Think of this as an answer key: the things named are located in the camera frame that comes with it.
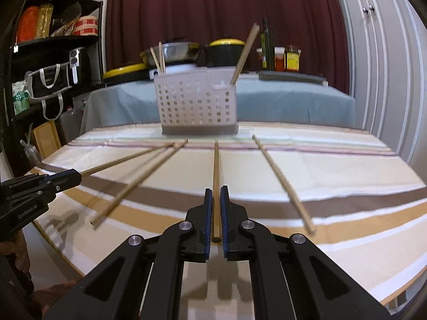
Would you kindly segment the person's left hand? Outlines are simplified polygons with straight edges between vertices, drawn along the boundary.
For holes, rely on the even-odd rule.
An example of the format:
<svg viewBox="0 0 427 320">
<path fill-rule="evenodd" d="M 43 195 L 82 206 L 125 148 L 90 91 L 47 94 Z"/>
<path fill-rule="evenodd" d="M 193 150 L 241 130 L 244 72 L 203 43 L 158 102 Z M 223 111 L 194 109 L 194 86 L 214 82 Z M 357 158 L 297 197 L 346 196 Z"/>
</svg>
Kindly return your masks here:
<svg viewBox="0 0 427 320">
<path fill-rule="evenodd" d="M 30 258 L 22 230 L 1 242 L 1 278 L 22 285 L 33 285 Z"/>
</svg>

